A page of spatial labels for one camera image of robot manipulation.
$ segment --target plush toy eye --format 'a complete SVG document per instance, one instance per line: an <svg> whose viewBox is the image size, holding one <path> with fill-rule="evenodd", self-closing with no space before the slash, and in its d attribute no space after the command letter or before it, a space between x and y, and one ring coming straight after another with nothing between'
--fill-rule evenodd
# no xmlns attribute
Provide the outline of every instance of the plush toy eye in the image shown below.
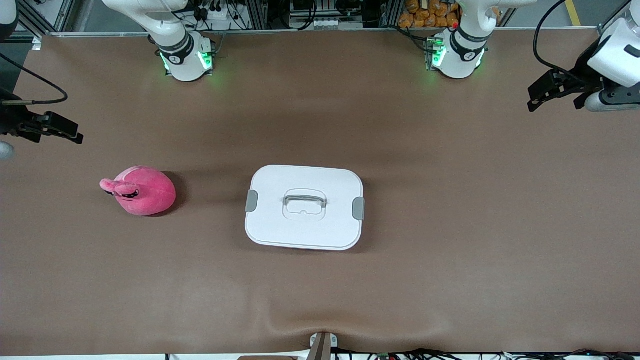
<svg viewBox="0 0 640 360"><path fill-rule="evenodd" d="M140 193L136 190L134 193L122 194L122 197L126 197L127 199L133 199L138 196Z"/></svg>

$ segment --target gray handle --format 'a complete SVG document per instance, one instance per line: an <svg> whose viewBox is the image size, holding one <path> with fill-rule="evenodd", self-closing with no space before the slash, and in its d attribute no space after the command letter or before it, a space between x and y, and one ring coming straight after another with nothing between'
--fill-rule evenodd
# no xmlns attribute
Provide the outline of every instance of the gray handle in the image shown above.
<svg viewBox="0 0 640 360"><path fill-rule="evenodd" d="M318 196L311 196L311 195L289 195L289 196L285 196L284 198L284 206L289 205L290 201L315 201L315 202L319 202L320 206L322 206L323 208L326 208L326 200L324 200L321 197Z"/></svg>

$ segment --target yellow tape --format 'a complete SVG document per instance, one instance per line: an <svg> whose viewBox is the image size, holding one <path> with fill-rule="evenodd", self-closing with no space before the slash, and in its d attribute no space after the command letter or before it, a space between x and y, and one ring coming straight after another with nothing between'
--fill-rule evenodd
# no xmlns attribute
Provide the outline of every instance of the yellow tape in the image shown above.
<svg viewBox="0 0 640 360"><path fill-rule="evenodd" d="M567 2L565 2L566 5L566 11L569 12L569 18L571 18L571 24L573 26L582 26L582 24L580 23L580 18L578 17L578 12L575 11L575 4L573 3L573 0L567 0Z"/></svg>

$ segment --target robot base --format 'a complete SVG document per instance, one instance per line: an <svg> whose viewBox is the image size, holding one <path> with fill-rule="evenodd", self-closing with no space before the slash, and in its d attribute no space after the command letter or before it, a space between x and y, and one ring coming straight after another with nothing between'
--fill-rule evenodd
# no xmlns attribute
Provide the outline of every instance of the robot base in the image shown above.
<svg viewBox="0 0 640 360"><path fill-rule="evenodd" d="M474 59L474 61L463 61L460 58L460 55L452 50L451 36L452 33L449 29L445 29L443 32L434 35L435 38L442 39L442 45L432 57L431 65L433 68L438 69L442 74L450 78L467 78L473 74L474 70L478 66L480 66L484 50Z"/></svg>
<svg viewBox="0 0 640 360"><path fill-rule="evenodd" d="M180 65L164 61L166 74L180 81L195 81L203 75L213 72L213 51L211 40L197 32L189 33L193 37L193 50Z"/></svg>

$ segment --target pink plush toy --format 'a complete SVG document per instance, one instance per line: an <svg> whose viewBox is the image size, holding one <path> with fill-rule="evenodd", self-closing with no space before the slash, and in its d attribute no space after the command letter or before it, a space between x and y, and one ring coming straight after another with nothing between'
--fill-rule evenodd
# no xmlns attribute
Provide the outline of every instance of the pink plush toy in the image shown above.
<svg viewBox="0 0 640 360"><path fill-rule="evenodd" d="M128 213L141 217L161 213L175 201L171 180L150 167L128 168L114 180L103 179L100 187Z"/></svg>

